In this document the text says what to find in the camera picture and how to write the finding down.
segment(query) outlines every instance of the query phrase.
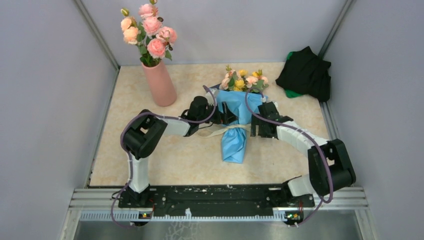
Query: flower bud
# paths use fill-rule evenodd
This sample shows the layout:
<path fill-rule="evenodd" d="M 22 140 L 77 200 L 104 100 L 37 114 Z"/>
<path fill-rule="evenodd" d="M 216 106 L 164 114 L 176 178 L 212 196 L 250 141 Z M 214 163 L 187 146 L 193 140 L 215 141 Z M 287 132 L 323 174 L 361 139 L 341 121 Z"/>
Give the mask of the flower bud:
<path fill-rule="evenodd" d="M 125 17 L 128 17 L 128 15 L 130 15 L 130 10 L 126 9 L 125 7 L 120 9 L 120 12 L 122 13 L 122 15 L 124 15 Z"/>

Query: blue fabric bag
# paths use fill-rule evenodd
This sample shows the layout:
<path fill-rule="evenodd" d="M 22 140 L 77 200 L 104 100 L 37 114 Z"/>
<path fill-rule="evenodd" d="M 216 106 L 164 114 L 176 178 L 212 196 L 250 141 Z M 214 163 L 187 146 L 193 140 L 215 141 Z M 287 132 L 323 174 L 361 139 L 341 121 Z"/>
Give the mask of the blue fabric bag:
<path fill-rule="evenodd" d="M 242 91 L 223 91 L 220 90 L 216 96 L 216 102 L 220 112 L 223 112 L 222 102 L 226 102 L 228 109 L 238 117 L 238 120 L 230 123 L 234 124 L 250 124 L 252 114 L 249 112 L 245 104 L 246 93 Z M 249 107 L 258 113 L 258 106 L 262 104 L 262 96 L 260 94 L 248 93 L 247 102 Z M 222 160 L 228 163 L 243 163 L 247 143 L 247 131 L 243 128 L 228 129 L 221 140 Z"/>

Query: white wall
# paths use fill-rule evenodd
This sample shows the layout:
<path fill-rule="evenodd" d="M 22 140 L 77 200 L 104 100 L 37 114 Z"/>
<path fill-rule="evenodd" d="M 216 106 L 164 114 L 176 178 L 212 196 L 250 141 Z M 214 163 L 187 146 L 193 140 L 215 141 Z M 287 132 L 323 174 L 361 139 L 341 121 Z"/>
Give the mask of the white wall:
<path fill-rule="evenodd" d="M 382 240 L 423 239 L 424 1 L 357 1 L 331 44 L 330 107 Z"/>
<path fill-rule="evenodd" d="M 2 0 L 0 22 L 0 239 L 57 239 L 115 70 L 71 0 Z"/>
<path fill-rule="evenodd" d="M 137 16 L 148 0 L 83 0 L 120 65 L 140 65 L 123 42 L 122 7 Z M 320 51 L 345 0 L 158 0 L 178 40 L 167 63 L 280 62 L 290 51 Z"/>

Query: pink rose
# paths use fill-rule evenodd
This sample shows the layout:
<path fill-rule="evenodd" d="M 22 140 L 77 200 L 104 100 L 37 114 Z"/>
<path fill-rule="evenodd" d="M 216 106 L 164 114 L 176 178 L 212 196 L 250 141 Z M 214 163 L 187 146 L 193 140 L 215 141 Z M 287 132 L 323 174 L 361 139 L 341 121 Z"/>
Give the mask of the pink rose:
<path fill-rule="evenodd" d="M 174 29 L 164 26 L 156 34 L 156 38 L 162 40 L 164 43 L 169 43 L 171 46 L 174 45 L 177 40 L 177 33 Z"/>
<path fill-rule="evenodd" d="M 122 32 L 127 30 L 129 27 L 131 27 L 131 24 L 133 22 L 131 21 L 131 18 L 126 17 L 120 22 L 120 28 L 122 29 Z"/>
<path fill-rule="evenodd" d="M 147 50 L 154 59 L 165 57 L 165 44 L 160 39 L 152 39 L 147 45 Z"/>
<path fill-rule="evenodd" d="M 219 85 L 219 89 L 221 90 L 227 90 L 228 89 L 228 83 L 230 82 L 230 78 L 226 77 L 224 80 L 222 80 L 221 85 Z"/>
<path fill-rule="evenodd" d="M 123 41 L 127 44 L 136 45 L 137 35 L 139 34 L 139 29 L 135 26 L 130 26 L 127 30 L 123 31 Z"/>
<path fill-rule="evenodd" d="M 261 76 L 260 79 L 263 80 L 263 84 L 268 84 L 268 78 L 266 76 Z"/>
<path fill-rule="evenodd" d="M 240 73 L 238 73 L 237 71 L 231 70 L 225 74 L 225 78 L 230 78 L 231 76 L 233 76 L 233 73 L 237 74 L 237 79 L 241 78 Z"/>
<path fill-rule="evenodd" d="M 143 28 L 149 37 L 157 34 L 162 27 L 162 22 L 155 16 L 149 16 L 143 21 Z"/>
<path fill-rule="evenodd" d="M 138 9 L 138 15 L 140 15 L 142 19 L 157 16 L 158 13 L 158 8 L 152 4 L 144 4 Z"/>
<path fill-rule="evenodd" d="M 246 87 L 251 88 L 252 85 L 255 85 L 258 82 L 258 79 L 254 76 L 248 76 L 246 77 Z"/>

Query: beige tile floor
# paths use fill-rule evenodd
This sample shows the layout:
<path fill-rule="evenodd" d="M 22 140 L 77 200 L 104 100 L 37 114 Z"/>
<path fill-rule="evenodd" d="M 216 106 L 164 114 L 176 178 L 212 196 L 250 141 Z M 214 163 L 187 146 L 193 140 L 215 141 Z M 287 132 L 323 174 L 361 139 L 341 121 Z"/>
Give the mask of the beige tile floor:
<path fill-rule="evenodd" d="M 124 185 L 128 179 L 126 153 L 120 147 L 120 134 L 126 124 L 141 110 L 178 116 L 188 109 L 195 96 L 204 96 L 202 85 L 221 82 L 226 71 L 224 63 L 168 65 L 178 99 L 168 107 L 156 106 L 151 98 L 141 66 L 123 66 L 113 93 L 90 186 Z M 281 115 L 290 116 L 313 134 L 328 138 L 319 102 L 308 95 L 289 99 L 275 79 L 283 62 L 232 63 L 233 69 L 250 73 L 262 69 L 270 80 L 265 94 L 278 102 Z M 163 136 L 149 159 L 149 180 L 152 185 L 196 184 L 265 184 L 282 183 L 307 174 L 308 162 L 291 145 L 275 139 L 250 137 L 243 164 L 221 159 L 221 137 L 201 138 Z"/>

